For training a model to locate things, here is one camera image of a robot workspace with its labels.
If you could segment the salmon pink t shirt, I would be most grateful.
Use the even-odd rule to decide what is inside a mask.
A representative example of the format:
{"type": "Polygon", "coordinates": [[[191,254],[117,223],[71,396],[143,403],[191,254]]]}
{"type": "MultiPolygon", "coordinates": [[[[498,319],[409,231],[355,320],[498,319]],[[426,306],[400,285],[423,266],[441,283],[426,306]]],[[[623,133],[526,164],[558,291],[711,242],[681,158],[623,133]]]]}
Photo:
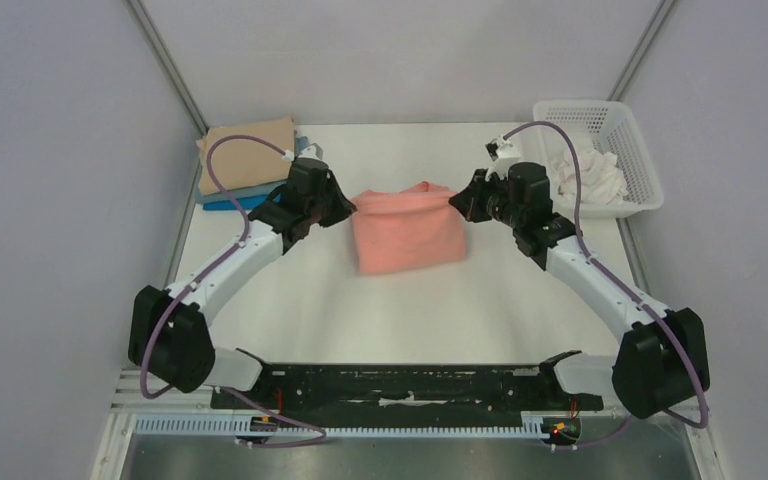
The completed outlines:
{"type": "Polygon", "coordinates": [[[359,272],[391,274],[463,260],[466,234],[461,215],[449,203],[454,195],[423,181],[401,192],[366,190],[352,198],[359,272]]]}

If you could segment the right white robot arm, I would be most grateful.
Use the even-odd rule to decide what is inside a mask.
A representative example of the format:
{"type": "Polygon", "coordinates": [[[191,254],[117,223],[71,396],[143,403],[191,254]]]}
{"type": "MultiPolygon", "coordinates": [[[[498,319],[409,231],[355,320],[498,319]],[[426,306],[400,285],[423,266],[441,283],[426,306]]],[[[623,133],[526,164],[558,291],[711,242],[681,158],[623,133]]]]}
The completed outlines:
{"type": "Polygon", "coordinates": [[[506,177],[478,169],[449,203],[468,222],[510,227],[518,250],[575,292],[619,343],[611,357],[574,351],[543,362],[537,392],[545,405],[562,408],[588,394],[614,398],[646,419],[696,399],[706,424],[710,372],[701,318],[629,286],[602,263],[579,226],[555,211],[543,166],[516,163],[506,177]]]}

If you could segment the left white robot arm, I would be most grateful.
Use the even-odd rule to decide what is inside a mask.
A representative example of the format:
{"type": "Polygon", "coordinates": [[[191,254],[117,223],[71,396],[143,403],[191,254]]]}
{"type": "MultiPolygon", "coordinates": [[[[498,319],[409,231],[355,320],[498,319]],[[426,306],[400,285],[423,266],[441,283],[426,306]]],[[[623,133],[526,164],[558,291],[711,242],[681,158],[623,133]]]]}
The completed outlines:
{"type": "Polygon", "coordinates": [[[263,363],[238,350],[218,348],[212,320],[266,266],[304,239],[313,226],[348,219],[354,205],[328,165],[296,158],[276,193],[244,219],[235,235],[199,271],[163,289],[148,285],[135,297],[128,355],[140,368],[140,389],[155,399],[171,389],[189,393],[203,385],[235,389],[250,408],[274,393],[263,363]]]}

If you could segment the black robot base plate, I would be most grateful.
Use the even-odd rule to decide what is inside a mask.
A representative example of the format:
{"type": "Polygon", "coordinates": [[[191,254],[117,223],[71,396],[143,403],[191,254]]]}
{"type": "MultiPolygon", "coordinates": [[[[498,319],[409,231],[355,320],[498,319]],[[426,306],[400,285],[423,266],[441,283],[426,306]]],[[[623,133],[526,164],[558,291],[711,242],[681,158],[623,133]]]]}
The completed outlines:
{"type": "Polygon", "coordinates": [[[324,428],[512,426],[524,412],[604,407],[537,364],[274,363],[246,396],[324,428]]]}

